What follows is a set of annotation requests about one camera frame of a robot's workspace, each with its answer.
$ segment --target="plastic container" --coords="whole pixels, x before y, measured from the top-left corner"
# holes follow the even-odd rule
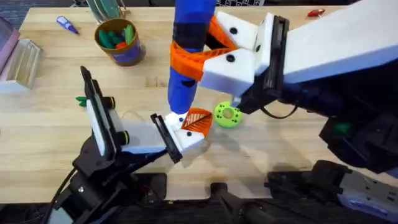
[[[100,44],[98,32],[104,30],[105,32],[114,31],[117,34],[124,32],[127,25],[132,25],[134,30],[134,37],[132,42],[121,49],[108,49]],[[139,40],[138,31],[134,24],[125,19],[111,19],[103,22],[95,30],[95,42],[99,47],[118,65],[131,66],[139,63],[145,56],[145,47]]]

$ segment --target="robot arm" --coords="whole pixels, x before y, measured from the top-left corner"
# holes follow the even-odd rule
[[[339,159],[388,172],[398,166],[397,109],[389,100],[397,95],[398,29],[391,29],[397,7],[395,0],[362,0],[291,31],[272,14],[256,26],[218,12],[206,42],[217,49],[193,54],[174,42],[171,66],[200,86],[229,93],[243,113],[266,112],[279,100],[326,116],[320,137]],[[174,83],[170,77],[169,92],[178,88]],[[171,109],[181,112],[170,97]]]

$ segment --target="blue screwdriver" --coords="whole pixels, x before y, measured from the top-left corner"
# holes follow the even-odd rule
[[[73,27],[72,23],[70,23],[65,16],[58,16],[57,22],[65,29],[74,32],[75,34],[79,34],[77,30]]]

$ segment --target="red object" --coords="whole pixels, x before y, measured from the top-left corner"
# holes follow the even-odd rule
[[[321,16],[325,11],[326,9],[314,9],[308,13],[308,17]]]
[[[116,49],[120,49],[120,48],[123,48],[123,47],[125,47],[125,46],[127,46],[127,44],[126,44],[125,42],[120,42],[120,43],[118,43],[118,44],[116,45]]]

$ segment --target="green ball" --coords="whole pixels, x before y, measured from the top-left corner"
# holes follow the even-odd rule
[[[243,114],[230,106],[228,101],[224,101],[214,108],[213,117],[221,127],[235,128],[242,121]]]

